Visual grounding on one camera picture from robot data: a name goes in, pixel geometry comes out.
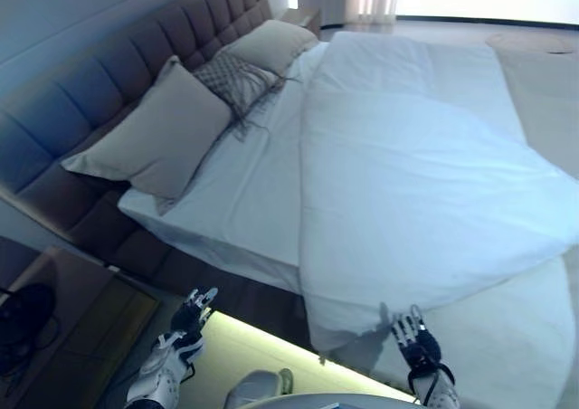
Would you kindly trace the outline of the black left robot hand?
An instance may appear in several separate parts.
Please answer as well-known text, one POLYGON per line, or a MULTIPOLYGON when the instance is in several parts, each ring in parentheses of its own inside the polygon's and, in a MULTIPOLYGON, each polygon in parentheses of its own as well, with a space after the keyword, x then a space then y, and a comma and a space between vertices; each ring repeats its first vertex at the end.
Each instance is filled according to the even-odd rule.
POLYGON ((218 294, 218 289, 193 289, 171 318, 170 329, 184 335, 184 338, 196 341, 201 338, 202 330, 213 314, 211 307, 218 294))

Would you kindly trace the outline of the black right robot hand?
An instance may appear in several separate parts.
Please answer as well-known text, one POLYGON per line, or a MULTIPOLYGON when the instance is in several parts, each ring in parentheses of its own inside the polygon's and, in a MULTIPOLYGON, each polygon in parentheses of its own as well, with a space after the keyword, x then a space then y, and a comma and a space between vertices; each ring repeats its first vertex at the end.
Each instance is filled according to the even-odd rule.
POLYGON ((417 305, 413 304, 407 314, 395 315, 391 330, 412 375, 427 376, 438 369, 441 348, 417 305))

